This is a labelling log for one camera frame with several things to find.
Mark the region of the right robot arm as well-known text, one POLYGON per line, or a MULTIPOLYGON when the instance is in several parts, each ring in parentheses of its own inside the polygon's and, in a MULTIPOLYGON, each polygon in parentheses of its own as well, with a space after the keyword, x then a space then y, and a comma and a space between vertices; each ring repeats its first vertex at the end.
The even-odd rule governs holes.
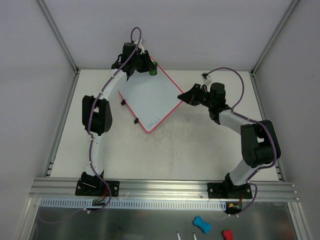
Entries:
POLYGON ((212 121, 240 135, 241 161, 226 174, 222 183, 209 191, 209 196, 240 197, 246 193, 253 176, 262 169, 270 168, 280 157, 281 150, 272 122, 255 121, 234 112, 226 103, 224 84, 212 83, 210 89, 195 84, 189 91, 178 95, 178 99, 191 106, 207 107, 212 121))

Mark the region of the blue bone-shaped eraser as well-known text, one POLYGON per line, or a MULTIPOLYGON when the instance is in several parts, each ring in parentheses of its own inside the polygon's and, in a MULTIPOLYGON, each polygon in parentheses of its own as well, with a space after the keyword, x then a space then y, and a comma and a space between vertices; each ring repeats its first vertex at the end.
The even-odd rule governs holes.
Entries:
POLYGON ((200 228, 205 234, 208 234, 212 229, 212 225, 204 221, 200 216, 194 218, 193 224, 200 228))

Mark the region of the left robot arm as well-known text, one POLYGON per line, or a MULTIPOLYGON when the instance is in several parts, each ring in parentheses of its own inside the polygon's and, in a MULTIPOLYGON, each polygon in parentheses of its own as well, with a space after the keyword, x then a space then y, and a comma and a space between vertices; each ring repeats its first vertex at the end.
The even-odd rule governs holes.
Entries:
POLYGON ((120 54, 111 66, 106 83, 94 95, 85 95, 82 99, 82 124, 88 136, 88 162, 80 180, 87 184, 93 195, 104 191, 105 184, 103 154, 101 145, 110 130, 113 117, 110 107, 112 94, 137 71, 138 73, 156 72, 149 52, 142 44, 126 42, 120 54))

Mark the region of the left aluminium frame post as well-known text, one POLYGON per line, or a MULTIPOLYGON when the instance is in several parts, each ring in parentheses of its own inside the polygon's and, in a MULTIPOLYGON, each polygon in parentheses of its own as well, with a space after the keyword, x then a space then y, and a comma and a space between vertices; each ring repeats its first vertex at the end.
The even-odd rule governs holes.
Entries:
POLYGON ((44 0, 35 0, 35 2, 37 3, 40 11, 42 12, 47 24, 49 25, 56 41, 58 42, 64 56, 66 57, 71 69, 73 70, 73 72, 75 74, 78 73, 79 71, 79 67, 77 66, 57 24, 56 24, 56 21, 54 20, 46 2, 44 0))

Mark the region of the aluminium frame post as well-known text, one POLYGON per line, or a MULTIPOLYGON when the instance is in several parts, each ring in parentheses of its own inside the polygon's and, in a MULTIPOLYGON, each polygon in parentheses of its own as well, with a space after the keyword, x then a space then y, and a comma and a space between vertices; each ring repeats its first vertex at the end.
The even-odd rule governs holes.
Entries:
POLYGON ((42 12, 47 24, 49 25, 56 41, 58 42, 64 56, 66 57, 71 69, 73 70, 73 72, 75 74, 78 73, 79 71, 79 67, 77 66, 57 24, 56 24, 56 21, 54 20, 46 2, 44 0, 35 0, 35 2, 37 3, 40 11, 42 12))
POLYGON ((280 18, 278 24, 276 25, 274 31, 272 32, 269 40, 267 41, 265 47, 263 48, 257 62, 255 63, 254 67, 250 71, 251 75, 254 76, 259 68, 261 67, 262 63, 264 62, 265 58, 267 57, 268 53, 272 49, 273 45, 276 43, 277 38, 281 34, 282 30, 286 26, 287 22, 293 15, 294 11, 298 7, 300 0, 291 0, 288 7, 284 11, 282 17, 280 18))

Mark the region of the red bone-shaped eraser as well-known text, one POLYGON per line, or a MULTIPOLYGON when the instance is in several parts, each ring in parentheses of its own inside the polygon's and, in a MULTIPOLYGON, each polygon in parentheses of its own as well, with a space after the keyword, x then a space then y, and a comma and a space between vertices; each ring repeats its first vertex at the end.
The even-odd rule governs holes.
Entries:
POLYGON ((233 232, 231 230, 224 230, 222 235, 225 240, 233 240, 233 232))

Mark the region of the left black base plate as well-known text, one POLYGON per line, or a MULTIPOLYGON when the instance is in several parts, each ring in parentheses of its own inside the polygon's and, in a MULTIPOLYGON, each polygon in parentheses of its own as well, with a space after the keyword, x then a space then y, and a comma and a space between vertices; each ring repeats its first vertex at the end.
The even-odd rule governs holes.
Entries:
POLYGON ((98 178, 79 179, 75 188, 76 196, 102 197, 104 194, 112 197, 119 196, 119 181, 106 181, 108 187, 98 178))

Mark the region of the right aluminium frame post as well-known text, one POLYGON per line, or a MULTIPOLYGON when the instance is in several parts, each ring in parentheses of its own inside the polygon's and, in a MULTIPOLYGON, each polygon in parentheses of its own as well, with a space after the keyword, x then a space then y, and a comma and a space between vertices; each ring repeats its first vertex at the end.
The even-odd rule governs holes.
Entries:
POLYGON ((278 24, 276 25, 274 31, 272 32, 269 40, 267 41, 265 47, 263 48, 257 62, 255 63, 254 67, 250 71, 251 75, 254 76, 259 68, 261 67, 262 63, 264 62, 265 58, 267 57, 268 53, 272 49, 273 45, 276 43, 277 38, 281 34, 282 30, 286 26, 287 22, 293 15, 294 11, 298 7, 300 0, 291 0, 288 7, 284 11, 282 17, 280 18, 278 24))

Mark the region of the aluminium mounting rail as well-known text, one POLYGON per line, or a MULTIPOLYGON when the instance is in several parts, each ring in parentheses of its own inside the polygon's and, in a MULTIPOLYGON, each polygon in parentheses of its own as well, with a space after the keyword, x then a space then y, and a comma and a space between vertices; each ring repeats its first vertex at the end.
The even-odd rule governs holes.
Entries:
MULTIPOLYGON (((30 197, 75 198, 76 178, 35 178, 30 197)), ((260 202, 298 202, 299 192, 292 182, 256 181, 256 200, 260 202)), ((137 200, 207 200, 207 182, 203 180, 120 179, 118 197, 137 200)))

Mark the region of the pink-framed whiteboard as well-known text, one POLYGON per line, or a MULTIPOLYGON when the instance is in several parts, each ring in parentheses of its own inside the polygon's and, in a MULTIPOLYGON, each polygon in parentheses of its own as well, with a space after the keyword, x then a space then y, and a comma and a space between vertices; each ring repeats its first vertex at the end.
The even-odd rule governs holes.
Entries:
POLYGON ((178 96, 184 92, 158 65, 156 75, 136 71, 118 93, 137 122, 151 133, 182 103, 178 96))

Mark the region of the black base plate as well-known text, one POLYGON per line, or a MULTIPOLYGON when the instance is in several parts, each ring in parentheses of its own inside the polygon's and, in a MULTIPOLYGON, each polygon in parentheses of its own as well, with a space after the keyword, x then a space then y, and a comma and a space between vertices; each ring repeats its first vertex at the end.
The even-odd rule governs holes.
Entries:
POLYGON ((102 197, 104 194, 112 197, 119 196, 119 181, 106 181, 108 187, 98 178, 79 179, 75 188, 76 196, 102 197))
POLYGON ((252 199, 252 190, 250 185, 227 185, 225 182, 209 182, 207 184, 209 199, 252 199))

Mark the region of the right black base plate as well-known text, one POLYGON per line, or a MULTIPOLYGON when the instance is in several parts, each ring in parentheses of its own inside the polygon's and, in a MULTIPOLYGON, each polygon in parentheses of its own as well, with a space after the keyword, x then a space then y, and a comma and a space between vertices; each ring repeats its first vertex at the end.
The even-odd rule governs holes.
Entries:
POLYGON ((207 184, 209 199, 252 199, 252 190, 250 185, 227 185, 225 182, 209 182, 207 184))

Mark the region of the green bone-shaped eraser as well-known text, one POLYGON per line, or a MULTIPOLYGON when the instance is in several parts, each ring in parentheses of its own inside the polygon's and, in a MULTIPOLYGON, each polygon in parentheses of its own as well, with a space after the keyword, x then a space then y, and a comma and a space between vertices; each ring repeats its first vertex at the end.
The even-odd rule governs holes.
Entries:
POLYGON ((151 76, 156 76, 158 73, 158 63, 156 61, 152 62, 153 66, 150 67, 149 74, 151 76))

